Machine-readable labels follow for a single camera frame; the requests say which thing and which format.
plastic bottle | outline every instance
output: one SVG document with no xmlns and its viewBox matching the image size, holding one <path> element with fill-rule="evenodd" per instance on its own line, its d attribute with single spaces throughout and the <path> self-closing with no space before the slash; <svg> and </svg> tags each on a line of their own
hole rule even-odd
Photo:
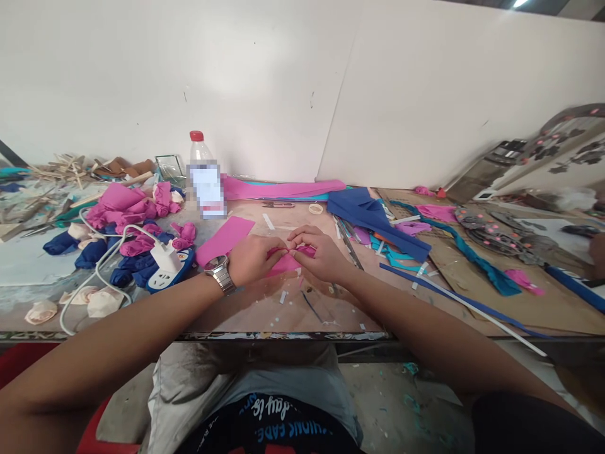
<svg viewBox="0 0 605 454">
<path fill-rule="evenodd" d="M 191 131 L 189 137 L 191 137 L 191 152 L 189 153 L 189 158 L 192 163 L 200 160 L 214 160 L 214 156 L 204 142 L 204 133 L 202 131 Z"/>
<path fill-rule="evenodd" d="M 191 152 L 188 174 L 202 219 L 224 219 L 227 207 L 222 189 L 221 169 L 204 143 L 202 131 L 189 132 Z"/>
</svg>

silver watch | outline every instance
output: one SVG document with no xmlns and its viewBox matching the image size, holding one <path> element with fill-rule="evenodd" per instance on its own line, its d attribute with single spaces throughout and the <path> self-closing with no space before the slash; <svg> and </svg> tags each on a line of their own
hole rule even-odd
<svg viewBox="0 0 605 454">
<path fill-rule="evenodd" d="M 237 287 L 229 276 L 227 265 L 229 264 L 229 257 L 226 255 L 219 255 L 204 266 L 204 272 L 208 276 L 212 276 L 221 286 L 221 289 L 225 296 L 237 290 Z"/>
</svg>

metal watch strap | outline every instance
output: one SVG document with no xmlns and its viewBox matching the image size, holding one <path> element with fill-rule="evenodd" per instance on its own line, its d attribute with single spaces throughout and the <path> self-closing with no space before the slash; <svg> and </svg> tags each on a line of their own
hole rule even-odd
<svg viewBox="0 0 605 454">
<path fill-rule="evenodd" d="M 231 276 L 229 276 L 229 272 L 225 265 L 216 268 L 212 273 L 212 277 L 219 283 L 225 295 L 229 295 L 236 291 L 236 286 L 231 280 Z"/>
</svg>

tape roll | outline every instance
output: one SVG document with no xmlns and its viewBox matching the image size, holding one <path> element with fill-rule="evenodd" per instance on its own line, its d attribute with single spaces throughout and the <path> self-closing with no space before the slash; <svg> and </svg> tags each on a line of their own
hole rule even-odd
<svg viewBox="0 0 605 454">
<path fill-rule="evenodd" d="M 309 205 L 309 211 L 311 214 L 321 214 L 323 213 L 323 206 L 319 204 L 311 204 Z"/>
</svg>

red chair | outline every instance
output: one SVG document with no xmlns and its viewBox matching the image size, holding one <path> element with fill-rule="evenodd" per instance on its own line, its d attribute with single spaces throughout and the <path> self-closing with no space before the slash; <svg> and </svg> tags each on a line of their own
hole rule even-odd
<svg viewBox="0 0 605 454">
<path fill-rule="evenodd" d="M 58 344 L 18 344 L 7 350 L 0 356 L 0 389 L 57 346 Z M 101 404 L 88 423 L 76 454 L 136 454 L 139 451 L 140 445 L 109 443 L 96 439 L 96 428 L 109 399 Z"/>
</svg>

